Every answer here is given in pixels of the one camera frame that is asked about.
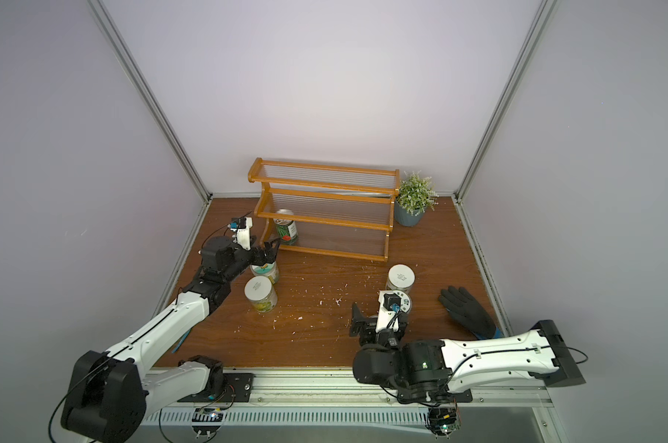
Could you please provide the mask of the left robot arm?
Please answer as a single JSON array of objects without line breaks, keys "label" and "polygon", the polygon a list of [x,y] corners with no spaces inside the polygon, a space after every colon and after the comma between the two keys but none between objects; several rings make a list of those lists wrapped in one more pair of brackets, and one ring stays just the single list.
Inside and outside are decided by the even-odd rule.
[{"label": "left robot arm", "polygon": [[280,240],[244,248],[218,236],[206,241],[193,280],[161,313],[104,352],[89,351],[73,367],[69,388],[52,413],[63,429],[93,442],[125,442],[144,418],[192,395],[217,400],[225,391],[223,365],[195,356],[153,375],[160,358],[213,314],[232,282],[252,265],[275,262]]}]

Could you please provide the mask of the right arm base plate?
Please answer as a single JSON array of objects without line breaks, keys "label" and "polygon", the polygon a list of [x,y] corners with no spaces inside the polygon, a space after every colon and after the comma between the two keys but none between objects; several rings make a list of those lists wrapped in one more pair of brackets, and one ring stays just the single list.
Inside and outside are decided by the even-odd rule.
[{"label": "right arm base plate", "polygon": [[470,403],[473,401],[472,392],[467,389],[463,392],[449,392],[446,389],[438,391],[422,391],[419,396],[413,400],[416,403],[425,403],[428,405],[442,405],[452,403]]}]

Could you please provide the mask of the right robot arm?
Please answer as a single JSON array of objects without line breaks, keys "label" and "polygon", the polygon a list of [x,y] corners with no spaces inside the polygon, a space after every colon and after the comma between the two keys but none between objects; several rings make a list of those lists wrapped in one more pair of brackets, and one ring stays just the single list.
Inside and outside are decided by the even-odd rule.
[{"label": "right robot arm", "polygon": [[551,320],[511,337],[402,344],[400,332],[387,328],[394,317],[387,311],[366,317],[359,306],[352,306],[350,336],[361,345],[352,373],[357,382],[376,385],[401,404],[452,403],[474,387],[510,380],[540,380],[548,388],[586,382]]}]

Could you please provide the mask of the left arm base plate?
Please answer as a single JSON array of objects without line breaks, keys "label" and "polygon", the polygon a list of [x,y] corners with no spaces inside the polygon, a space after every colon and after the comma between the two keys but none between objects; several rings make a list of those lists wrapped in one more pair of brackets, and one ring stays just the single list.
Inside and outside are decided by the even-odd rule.
[{"label": "left arm base plate", "polygon": [[190,394],[179,400],[180,403],[247,403],[254,387],[254,373],[225,372],[213,386]]}]

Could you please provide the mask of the green tree lid seed jar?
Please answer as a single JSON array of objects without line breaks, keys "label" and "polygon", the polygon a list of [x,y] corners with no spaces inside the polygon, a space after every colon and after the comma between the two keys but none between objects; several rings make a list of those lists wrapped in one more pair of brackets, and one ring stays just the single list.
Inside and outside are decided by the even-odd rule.
[{"label": "green tree lid seed jar", "polygon": [[389,309],[394,312],[408,314],[411,311],[411,299],[402,291],[394,291],[389,302]]}]

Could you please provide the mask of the sunflower seed jar green label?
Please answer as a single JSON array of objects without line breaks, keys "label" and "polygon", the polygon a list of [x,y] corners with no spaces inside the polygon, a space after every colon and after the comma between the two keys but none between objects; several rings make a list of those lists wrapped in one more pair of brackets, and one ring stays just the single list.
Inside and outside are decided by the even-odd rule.
[{"label": "sunflower seed jar green label", "polygon": [[252,265],[250,269],[254,276],[267,277],[272,284],[276,284],[280,279],[280,270],[276,262],[266,263],[262,266]]}]

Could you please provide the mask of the dark green watermelon seed can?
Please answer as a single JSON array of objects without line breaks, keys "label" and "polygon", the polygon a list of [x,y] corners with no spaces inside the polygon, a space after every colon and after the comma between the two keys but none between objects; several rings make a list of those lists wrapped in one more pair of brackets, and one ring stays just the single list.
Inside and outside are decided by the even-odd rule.
[{"label": "dark green watermelon seed can", "polygon": [[282,245],[296,245],[299,239],[299,233],[296,226],[296,221],[289,219],[293,216],[291,210],[278,210],[276,212],[278,217],[274,219],[278,236]]}]

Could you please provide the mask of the white lid seed can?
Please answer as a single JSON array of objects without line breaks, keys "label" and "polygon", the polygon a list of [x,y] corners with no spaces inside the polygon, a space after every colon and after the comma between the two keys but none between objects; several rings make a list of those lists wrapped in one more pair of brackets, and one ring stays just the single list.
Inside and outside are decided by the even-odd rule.
[{"label": "white lid seed can", "polygon": [[410,267],[404,264],[396,264],[387,273],[386,288],[392,291],[402,291],[408,295],[415,279],[415,273]]}]

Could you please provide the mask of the yellow flower seed jar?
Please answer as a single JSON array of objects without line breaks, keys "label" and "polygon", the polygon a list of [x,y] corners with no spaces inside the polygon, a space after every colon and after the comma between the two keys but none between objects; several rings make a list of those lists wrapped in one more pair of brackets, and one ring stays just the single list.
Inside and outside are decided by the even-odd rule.
[{"label": "yellow flower seed jar", "polygon": [[244,295],[258,313],[272,311],[278,304],[274,284],[265,276],[250,279],[244,287]]}]

